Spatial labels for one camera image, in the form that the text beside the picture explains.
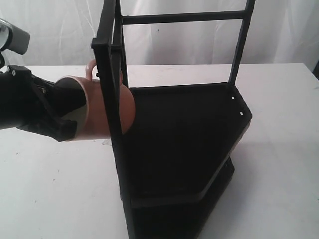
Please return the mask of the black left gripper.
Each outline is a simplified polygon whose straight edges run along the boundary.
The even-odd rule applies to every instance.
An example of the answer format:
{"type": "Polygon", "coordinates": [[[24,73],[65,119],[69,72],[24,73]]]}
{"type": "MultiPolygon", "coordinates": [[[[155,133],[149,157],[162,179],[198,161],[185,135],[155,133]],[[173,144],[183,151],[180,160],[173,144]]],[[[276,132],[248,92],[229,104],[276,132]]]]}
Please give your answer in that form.
{"type": "Polygon", "coordinates": [[[17,65],[8,65],[0,74],[1,129],[17,128],[58,142],[68,141],[75,136],[77,122],[59,116],[86,105],[86,101],[82,86],[71,77],[54,83],[17,65]]]}

